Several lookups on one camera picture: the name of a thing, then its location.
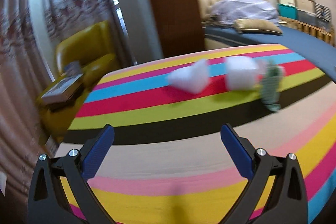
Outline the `green cloth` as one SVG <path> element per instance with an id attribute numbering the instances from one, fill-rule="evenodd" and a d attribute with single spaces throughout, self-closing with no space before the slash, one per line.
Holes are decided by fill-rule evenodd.
<path id="1" fill-rule="evenodd" d="M 284 77 L 284 68 L 276 65 L 273 61 L 266 62 L 265 72 L 260 81 L 260 98 L 264 106 L 271 112 L 278 112 L 280 83 Z"/>

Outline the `white foam block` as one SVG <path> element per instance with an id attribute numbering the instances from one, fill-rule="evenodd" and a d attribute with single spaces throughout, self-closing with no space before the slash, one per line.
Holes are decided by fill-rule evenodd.
<path id="1" fill-rule="evenodd" d="M 227 57 L 225 67 L 228 90 L 252 90 L 256 85 L 259 67 L 251 57 Z"/>

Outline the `white foam wedge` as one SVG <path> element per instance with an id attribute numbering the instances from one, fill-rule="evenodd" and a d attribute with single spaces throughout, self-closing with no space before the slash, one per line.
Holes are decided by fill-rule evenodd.
<path id="1" fill-rule="evenodd" d="M 167 82 L 170 86 L 191 94 L 201 93 L 210 83 L 208 60 L 201 59 L 188 67 L 172 71 L 167 76 Z"/>

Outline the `white tissue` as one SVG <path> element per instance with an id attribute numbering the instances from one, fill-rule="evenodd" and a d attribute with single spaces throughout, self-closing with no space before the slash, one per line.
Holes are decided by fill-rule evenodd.
<path id="1" fill-rule="evenodd" d="M 258 66 L 259 78 L 270 74 L 272 76 L 279 76 L 283 78 L 286 75 L 286 70 L 281 65 L 276 65 L 272 60 L 258 59 L 256 61 Z"/>

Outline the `rainbow striped tablecloth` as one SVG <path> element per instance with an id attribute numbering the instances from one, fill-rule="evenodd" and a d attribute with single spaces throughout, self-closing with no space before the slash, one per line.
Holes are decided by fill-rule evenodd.
<path id="1" fill-rule="evenodd" d="M 285 68 L 278 112 L 260 102 L 257 89 L 226 88 L 225 60 L 237 55 Z M 169 73 L 201 59 L 210 69 L 204 91 L 191 94 L 168 84 Z M 217 223 L 247 183 L 221 141 L 224 123 L 271 155 L 295 153 L 314 219 L 335 190 L 335 83 L 280 44 L 194 53 L 109 73 L 56 154 L 79 149 L 111 124 L 114 143 L 88 183 L 116 222 Z"/>

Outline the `striped brown pillow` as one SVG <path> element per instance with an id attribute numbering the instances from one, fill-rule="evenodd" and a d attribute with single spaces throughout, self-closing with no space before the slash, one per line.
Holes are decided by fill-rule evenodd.
<path id="1" fill-rule="evenodd" d="M 282 35 L 282 30 L 267 20 L 237 19 L 233 26 L 239 33 Z"/>

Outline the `teal storage bin lower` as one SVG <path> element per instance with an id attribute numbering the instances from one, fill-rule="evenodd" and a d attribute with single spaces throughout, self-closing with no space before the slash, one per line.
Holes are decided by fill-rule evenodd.
<path id="1" fill-rule="evenodd" d="M 297 19 L 297 8 L 295 6 L 278 4 L 278 13 L 280 16 L 290 19 Z"/>

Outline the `beige tufted headboard bed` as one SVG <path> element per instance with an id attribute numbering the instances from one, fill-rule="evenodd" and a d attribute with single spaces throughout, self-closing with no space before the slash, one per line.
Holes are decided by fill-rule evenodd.
<path id="1" fill-rule="evenodd" d="M 198 0 L 206 48 L 281 44 L 335 79 L 334 35 L 280 16 L 268 0 Z"/>

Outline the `checkered bag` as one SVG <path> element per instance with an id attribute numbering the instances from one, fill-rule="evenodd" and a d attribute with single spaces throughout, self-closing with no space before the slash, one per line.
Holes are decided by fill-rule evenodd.
<path id="1" fill-rule="evenodd" d="M 315 3 L 315 14 L 318 19 L 324 20 L 326 22 L 331 21 L 331 11 L 328 7 Z"/>

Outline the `lace pink curtain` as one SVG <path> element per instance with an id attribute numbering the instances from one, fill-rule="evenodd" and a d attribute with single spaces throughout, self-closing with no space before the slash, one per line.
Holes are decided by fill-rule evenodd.
<path id="1" fill-rule="evenodd" d="M 26 195 L 42 150 L 38 95 L 66 65 L 56 51 L 65 39 L 107 21 L 112 37 L 88 51 L 112 53 L 114 68 L 128 64 L 115 0 L 1 0 L 1 171 L 8 190 Z"/>

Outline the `blue striped duvet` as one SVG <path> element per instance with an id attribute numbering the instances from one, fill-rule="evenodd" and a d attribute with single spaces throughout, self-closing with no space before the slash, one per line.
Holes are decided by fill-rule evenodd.
<path id="1" fill-rule="evenodd" d="M 278 25 L 278 11 L 266 0 L 221 0 L 211 7 L 210 17 L 225 26 L 237 19 L 261 19 Z"/>

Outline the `wooden crib rail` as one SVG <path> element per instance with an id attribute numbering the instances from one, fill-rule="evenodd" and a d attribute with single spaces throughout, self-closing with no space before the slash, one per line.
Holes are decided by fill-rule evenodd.
<path id="1" fill-rule="evenodd" d="M 294 30 L 298 30 L 311 36 L 314 36 L 333 47 L 335 46 L 335 29 L 332 24 L 329 30 L 327 30 L 324 27 L 312 26 L 310 24 L 300 22 L 295 19 L 286 18 L 283 16 L 279 16 L 279 23 L 282 26 L 289 27 Z"/>

